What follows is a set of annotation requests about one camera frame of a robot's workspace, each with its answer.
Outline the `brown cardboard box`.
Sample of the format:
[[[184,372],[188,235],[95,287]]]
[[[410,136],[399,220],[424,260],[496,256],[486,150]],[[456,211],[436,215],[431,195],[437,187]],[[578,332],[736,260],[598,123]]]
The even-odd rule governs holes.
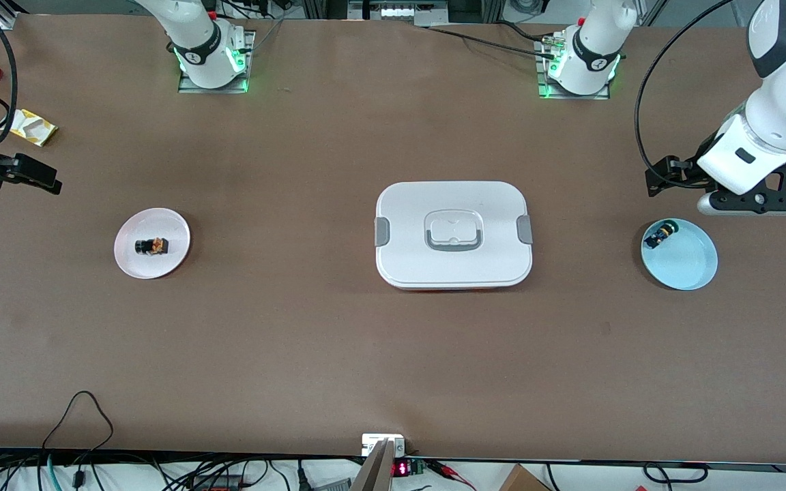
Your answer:
[[[498,491],[554,491],[521,464],[514,464]]]

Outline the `yellow snack packet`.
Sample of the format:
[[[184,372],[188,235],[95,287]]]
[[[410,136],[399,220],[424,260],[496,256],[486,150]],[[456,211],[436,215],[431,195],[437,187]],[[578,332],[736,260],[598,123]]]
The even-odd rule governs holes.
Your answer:
[[[47,121],[40,115],[34,114],[29,110],[16,109],[10,125],[10,134],[15,134],[15,136],[24,139],[26,142],[43,148],[52,140],[58,129],[57,125]]]

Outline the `small black blue toy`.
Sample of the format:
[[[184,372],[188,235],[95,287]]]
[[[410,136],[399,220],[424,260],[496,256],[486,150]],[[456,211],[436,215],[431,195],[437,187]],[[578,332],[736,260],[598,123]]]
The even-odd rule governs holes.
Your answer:
[[[680,226],[676,221],[664,220],[643,239],[643,244],[650,250],[656,249],[679,229]]]

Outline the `light blue round plate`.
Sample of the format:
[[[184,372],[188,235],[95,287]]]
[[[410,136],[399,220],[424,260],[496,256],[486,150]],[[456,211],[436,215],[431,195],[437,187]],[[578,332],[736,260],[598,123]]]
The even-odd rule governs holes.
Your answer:
[[[650,250],[643,239],[664,220],[647,226],[639,246],[643,266],[653,279],[671,289],[693,291],[707,286],[718,269],[718,252],[711,237],[688,220],[666,220],[676,221],[680,229]]]

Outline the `pink round plate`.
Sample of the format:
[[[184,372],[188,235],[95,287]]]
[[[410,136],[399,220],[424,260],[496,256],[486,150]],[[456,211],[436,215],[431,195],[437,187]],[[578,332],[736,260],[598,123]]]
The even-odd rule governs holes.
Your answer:
[[[164,237],[169,240],[168,254],[140,255],[134,243],[140,239]],[[192,246],[192,230],[185,218],[167,208],[137,212],[121,227],[113,243],[113,258],[119,269],[132,278],[152,280],[167,276],[184,262]]]

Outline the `white power strip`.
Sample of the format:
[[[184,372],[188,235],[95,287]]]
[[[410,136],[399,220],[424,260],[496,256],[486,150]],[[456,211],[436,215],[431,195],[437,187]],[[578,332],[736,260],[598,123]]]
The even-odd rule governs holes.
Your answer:
[[[449,24],[446,0],[347,0],[349,20],[395,20],[415,26]]]

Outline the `small white mounting block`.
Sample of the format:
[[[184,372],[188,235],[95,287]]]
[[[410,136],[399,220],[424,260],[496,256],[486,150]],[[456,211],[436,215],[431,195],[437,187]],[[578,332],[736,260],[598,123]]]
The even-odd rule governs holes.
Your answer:
[[[399,433],[363,433],[361,456],[368,457],[375,445],[385,441],[394,442],[394,453],[396,459],[401,459],[406,455],[406,439]]]

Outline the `grey aluminium bar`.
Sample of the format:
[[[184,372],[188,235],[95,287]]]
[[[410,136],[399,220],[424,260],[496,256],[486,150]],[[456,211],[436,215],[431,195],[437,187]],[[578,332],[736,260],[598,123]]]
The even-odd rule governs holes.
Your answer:
[[[349,491],[390,491],[391,466],[395,462],[394,442],[375,445],[353,479]]]

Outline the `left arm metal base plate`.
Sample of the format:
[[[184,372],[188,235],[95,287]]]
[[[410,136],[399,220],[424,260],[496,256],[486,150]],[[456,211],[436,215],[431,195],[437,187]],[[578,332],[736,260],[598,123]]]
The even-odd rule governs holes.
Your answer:
[[[558,80],[550,77],[553,69],[559,66],[559,54],[562,52],[562,42],[550,43],[550,38],[534,41],[534,50],[540,54],[551,54],[552,59],[536,56],[537,87],[541,98],[553,100],[608,100],[611,97],[611,81],[615,77],[615,70],[609,72],[600,91],[593,94],[576,94],[565,89]]]

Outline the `aluminium frame profile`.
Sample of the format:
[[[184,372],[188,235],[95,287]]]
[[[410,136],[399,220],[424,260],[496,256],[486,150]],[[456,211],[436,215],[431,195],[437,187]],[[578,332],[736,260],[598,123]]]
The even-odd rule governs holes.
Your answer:
[[[16,0],[0,0],[0,28],[4,31],[13,30],[16,19],[22,14],[26,14],[26,10]]]

